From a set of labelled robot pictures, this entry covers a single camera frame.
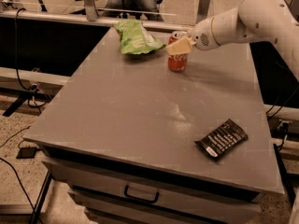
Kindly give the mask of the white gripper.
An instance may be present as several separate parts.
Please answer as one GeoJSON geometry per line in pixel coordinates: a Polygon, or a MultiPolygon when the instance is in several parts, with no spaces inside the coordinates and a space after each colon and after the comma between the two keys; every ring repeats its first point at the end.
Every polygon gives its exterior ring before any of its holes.
{"type": "Polygon", "coordinates": [[[187,54],[195,45],[200,50],[216,49],[220,45],[214,38],[212,31],[212,19],[198,22],[190,32],[191,37],[184,36],[181,39],[167,45],[166,51],[169,55],[187,54]]]}

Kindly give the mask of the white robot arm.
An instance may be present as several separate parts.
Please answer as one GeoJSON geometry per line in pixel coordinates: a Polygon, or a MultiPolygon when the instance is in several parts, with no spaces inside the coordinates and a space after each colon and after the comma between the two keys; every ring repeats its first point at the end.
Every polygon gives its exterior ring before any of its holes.
{"type": "Polygon", "coordinates": [[[236,43],[271,43],[299,80],[299,23],[284,0],[241,0],[231,10],[199,21],[186,35],[166,46],[170,55],[197,48],[236,43]]]}

